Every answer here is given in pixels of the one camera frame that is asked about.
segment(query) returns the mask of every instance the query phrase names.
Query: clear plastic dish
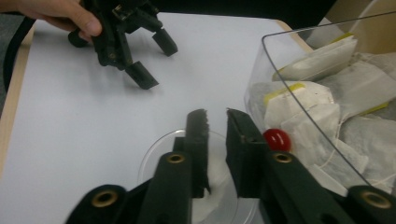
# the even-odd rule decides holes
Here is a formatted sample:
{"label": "clear plastic dish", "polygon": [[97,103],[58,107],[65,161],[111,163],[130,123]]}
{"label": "clear plastic dish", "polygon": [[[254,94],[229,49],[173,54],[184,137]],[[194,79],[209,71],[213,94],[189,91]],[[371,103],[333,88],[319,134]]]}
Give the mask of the clear plastic dish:
{"label": "clear plastic dish", "polygon": [[[175,137],[184,135],[184,130],[177,130],[166,134],[151,146],[140,165],[139,184],[153,177],[158,159],[162,154],[172,151]],[[225,162],[226,152],[225,138],[218,133],[209,132],[207,173],[212,193],[203,199],[192,200],[193,224],[248,224],[256,212],[257,200],[237,198]]]}
{"label": "clear plastic dish", "polygon": [[245,95],[323,187],[395,193],[396,12],[262,39]]}

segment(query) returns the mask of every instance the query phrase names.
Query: small red sphere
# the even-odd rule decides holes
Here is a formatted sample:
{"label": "small red sphere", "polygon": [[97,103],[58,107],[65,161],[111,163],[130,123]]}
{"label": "small red sphere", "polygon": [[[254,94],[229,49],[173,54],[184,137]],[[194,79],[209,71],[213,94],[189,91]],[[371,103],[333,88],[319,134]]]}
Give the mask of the small red sphere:
{"label": "small red sphere", "polygon": [[262,136],[272,150],[290,151],[291,141],[289,135],[280,129],[268,129]]}

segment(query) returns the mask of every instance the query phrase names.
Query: finger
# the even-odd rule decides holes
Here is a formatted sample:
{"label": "finger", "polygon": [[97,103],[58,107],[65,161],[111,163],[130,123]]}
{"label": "finger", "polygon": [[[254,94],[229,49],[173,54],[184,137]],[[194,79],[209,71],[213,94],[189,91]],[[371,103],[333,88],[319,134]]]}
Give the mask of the finger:
{"label": "finger", "polygon": [[23,8],[21,9],[21,13],[31,19],[35,19],[35,20],[44,20],[45,16],[39,12],[36,12],[30,8]]}
{"label": "finger", "polygon": [[44,21],[69,32],[75,31],[77,29],[77,26],[66,18],[45,17]]}
{"label": "finger", "polygon": [[78,32],[78,36],[79,36],[79,38],[81,38],[81,39],[83,39],[83,40],[85,40],[87,42],[92,43],[92,38],[91,38],[90,35],[87,35],[84,32],[80,31],[80,32]]}
{"label": "finger", "polygon": [[79,3],[63,1],[64,12],[80,30],[86,34],[97,36],[102,32],[102,25],[93,14],[85,10]]}

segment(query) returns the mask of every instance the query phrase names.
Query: white table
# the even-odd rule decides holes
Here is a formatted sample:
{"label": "white table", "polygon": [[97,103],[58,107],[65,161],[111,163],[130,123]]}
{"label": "white table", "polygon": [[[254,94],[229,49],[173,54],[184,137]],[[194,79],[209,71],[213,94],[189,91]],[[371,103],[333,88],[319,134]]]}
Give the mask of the white table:
{"label": "white table", "polygon": [[127,36],[134,59],[160,83],[149,91],[99,65],[93,47],[76,49],[66,32],[36,23],[12,133],[0,148],[7,152],[0,223],[64,223],[89,190],[135,187],[151,145],[183,129],[194,109],[206,109],[210,129],[225,135],[226,108],[245,110],[262,36],[285,29],[265,19],[165,13],[159,19],[178,45],[172,57],[150,32]]}

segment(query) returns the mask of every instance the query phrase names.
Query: clear plastic bin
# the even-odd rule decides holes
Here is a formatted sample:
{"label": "clear plastic bin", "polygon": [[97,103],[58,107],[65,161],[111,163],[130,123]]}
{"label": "clear plastic bin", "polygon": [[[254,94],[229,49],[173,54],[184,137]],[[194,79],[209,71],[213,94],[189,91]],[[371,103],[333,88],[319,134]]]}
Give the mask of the clear plastic bin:
{"label": "clear plastic bin", "polygon": [[323,187],[395,193],[396,12],[267,35],[245,95]]}

